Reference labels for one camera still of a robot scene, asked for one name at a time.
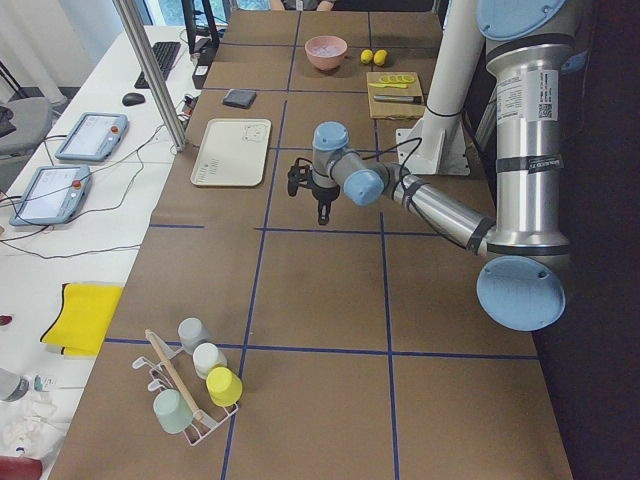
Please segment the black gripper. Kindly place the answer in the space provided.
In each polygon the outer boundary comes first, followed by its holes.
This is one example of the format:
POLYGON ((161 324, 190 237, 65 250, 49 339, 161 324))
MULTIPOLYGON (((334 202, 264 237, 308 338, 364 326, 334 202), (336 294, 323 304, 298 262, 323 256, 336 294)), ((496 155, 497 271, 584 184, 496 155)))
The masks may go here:
POLYGON ((319 225, 328 224, 330 221, 331 203, 340 195, 340 187, 323 187, 313 179, 312 162, 309 159, 298 157, 287 173, 287 191, 290 197, 297 195, 299 188, 306 188, 312 192, 317 200, 317 221, 319 225))

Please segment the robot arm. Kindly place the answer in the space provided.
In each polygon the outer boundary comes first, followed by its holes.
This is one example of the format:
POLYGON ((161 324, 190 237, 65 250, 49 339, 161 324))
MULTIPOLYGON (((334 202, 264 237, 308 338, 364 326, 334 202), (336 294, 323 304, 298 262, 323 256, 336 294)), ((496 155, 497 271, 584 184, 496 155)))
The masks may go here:
POLYGON ((487 257, 476 294, 497 323, 535 331, 556 322, 569 298, 569 242, 558 227, 559 80, 575 54, 588 1, 453 1, 422 118, 399 132, 394 163, 368 162, 346 127, 319 124, 313 157, 288 173, 288 192, 309 189, 326 224, 345 195, 359 206, 388 197, 451 242, 487 257), (430 186, 460 174, 461 113, 479 60, 496 81, 497 215, 489 218, 430 186))

